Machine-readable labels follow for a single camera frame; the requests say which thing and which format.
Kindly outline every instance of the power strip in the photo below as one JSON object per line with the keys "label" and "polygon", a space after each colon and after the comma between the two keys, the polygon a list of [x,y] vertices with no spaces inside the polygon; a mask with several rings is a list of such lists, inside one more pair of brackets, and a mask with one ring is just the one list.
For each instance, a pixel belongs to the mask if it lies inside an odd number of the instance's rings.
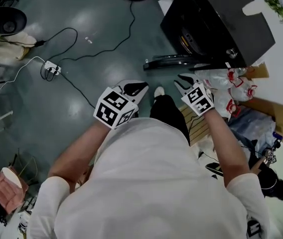
{"label": "power strip", "polygon": [[59,75],[61,70],[62,70],[62,68],[60,66],[55,65],[51,61],[46,61],[45,64],[44,64],[44,68],[51,73],[55,73],[55,75]]}

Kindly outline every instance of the white sneaker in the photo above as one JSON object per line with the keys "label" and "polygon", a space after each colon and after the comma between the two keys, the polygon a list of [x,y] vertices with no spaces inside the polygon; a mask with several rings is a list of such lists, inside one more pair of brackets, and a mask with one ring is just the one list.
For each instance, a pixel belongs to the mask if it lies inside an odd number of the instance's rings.
{"label": "white sneaker", "polygon": [[164,96],[164,95],[165,95],[165,89],[162,86],[157,87],[154,93],[154,97],[156,98],[158,96]]}

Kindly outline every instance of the white cable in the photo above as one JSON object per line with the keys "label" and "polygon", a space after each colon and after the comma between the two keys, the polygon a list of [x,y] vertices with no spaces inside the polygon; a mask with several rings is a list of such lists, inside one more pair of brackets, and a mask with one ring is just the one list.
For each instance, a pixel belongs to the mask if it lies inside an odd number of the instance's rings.
{"label": "white cable", "polygon": [[3,87],[6,85],[6,83],[15,82],[15,80],[16,80],[16,78],[17,78],[17,76],[18,76],[18,73],[21,71],[21,69],[22,69],[23,67],[27,66],[34,58],[39,58],[40,60],[43,61],[43,63],[45,63],[44,59],[42,59],[42,58],[40,58],[40,57],[38,57],[38,56],[35,56],[35,57],[31,58],[30,61],[28,61],[25,65],[23,65],[23,66],[18,70],[18,72],[17,72],[17,74],[16,74],[14,80],[13,80],[13,81],[9,81],[9,82],[5,82],[5,83],[2,85],[2,87],[0,87],[0,90],[3,89]]}

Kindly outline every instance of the black speaker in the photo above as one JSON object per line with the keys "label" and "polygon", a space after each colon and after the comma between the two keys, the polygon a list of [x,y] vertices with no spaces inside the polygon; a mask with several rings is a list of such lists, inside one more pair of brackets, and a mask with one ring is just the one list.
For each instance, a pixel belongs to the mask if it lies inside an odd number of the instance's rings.
{"label": "black speaker", "polygon": [[27,23],[23,11],[13,7],[0,7],[0,35],[17,34],[25,29]]}

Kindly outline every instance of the pink cloth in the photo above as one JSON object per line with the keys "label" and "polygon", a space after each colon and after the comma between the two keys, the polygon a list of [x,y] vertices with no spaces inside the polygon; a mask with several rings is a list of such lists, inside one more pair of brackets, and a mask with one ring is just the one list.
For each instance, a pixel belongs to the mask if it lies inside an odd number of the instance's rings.
{"label": "pink cloth", "polygon": [[23,203],[25,193],[28,190],[28,185],[21,178],[19,179],[22,188],[9,181],[2,171],[0,172],[0,204],[6,210],[7,214],[13,212]]}

